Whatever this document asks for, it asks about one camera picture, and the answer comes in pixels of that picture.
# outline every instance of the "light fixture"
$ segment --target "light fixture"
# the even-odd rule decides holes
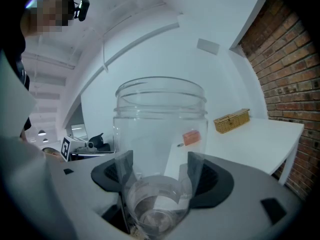
[[[40,131],[38,132],[38,135],[39,135],[39,136],[46,135],[46,132],[45,132],[44,130],[40,130]]]

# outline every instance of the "person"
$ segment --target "person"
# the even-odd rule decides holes
[[[75,12],[74,0],[37,0],[36,7],[26,8],[28,0],[18,0],[17,4],[9,7],[4,14],[4,19],[10,24],[4,24],[0,49],[20,79],[21,83],[29,90],[30,78],[26,74],[22,63],[21,54],[26,49],[25,39],[29,36],[50,32],[53,27],[67,26],[73,20]],[[25,131],[31,127],[28,118],[20,137],[26,141]]]
[[[58,150],[56,150],[56,149],[54,149],[52,147],[45,147],[45,148],[42,149],[42,151],[44,153],[46,153],[47,155],[55,156],[61,163],[65,162],[65,160],[63,159],[61,153]]]

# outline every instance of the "wicker basket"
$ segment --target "wicker basket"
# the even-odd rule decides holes
[[[214,120],[215,129],[224,134],[250,121],[249,109],[241,109]]]

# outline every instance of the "glass jar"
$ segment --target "glass jar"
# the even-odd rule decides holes
[[[161,238],[187,214],[195,193],[187,163],[189,151],[204,153],[206,148],[204,90],[179,78],[146,77],[122,84],[115,96],[119,179],[124,178],[120,154],[133,151],[132,175],[125,177],[131,180],[122,182],[123,196],[138,229],[148,238]]]

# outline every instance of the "lid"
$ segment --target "lid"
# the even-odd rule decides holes
[[[220,118],[214,120],[214,122],[215,123],[222,123],[222,122],[230,120],[230,119],[232,119],[234,117],[240,116],[240,115],[248,112],[249,110],[250,110],[249,108],[240,109],[240,110],[238,110],[238,111],[236,111],[236,112],[234,112],[232,114],[227,114],[227,115],[225,115],[223,117],[220,117]]]

